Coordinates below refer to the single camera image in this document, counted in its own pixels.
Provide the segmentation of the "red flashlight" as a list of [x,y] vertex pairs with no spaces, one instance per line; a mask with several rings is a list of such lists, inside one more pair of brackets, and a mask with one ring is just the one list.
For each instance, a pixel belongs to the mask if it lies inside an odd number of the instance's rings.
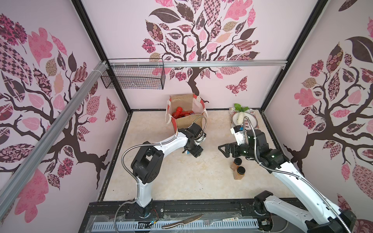
[[190,116],[190,115],[194,115],[194,112],[193,111],[183,111],[180,113],[179,117],[186,117],[186,116]]
[[172,117],[174,119],[178,119],[183,112],[183,109],[181,107],[177,107],[176,111],[173,113]]

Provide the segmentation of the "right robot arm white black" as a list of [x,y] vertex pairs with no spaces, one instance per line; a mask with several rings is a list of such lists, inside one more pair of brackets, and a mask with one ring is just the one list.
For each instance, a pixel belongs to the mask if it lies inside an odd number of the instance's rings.
[[281,151],[270,149],[262,131],[244,132],[241,127],[234,127],[231,132],[236,141],[220,145],[219,151],[227,158],[244,156],[256,161],[280,180],[304,206],[304,209],[296,207],[265,190],[254,198],[256,213],[278,215],[305,233],[353,231],[355,214],[351,210],[340,209],[318,191]]

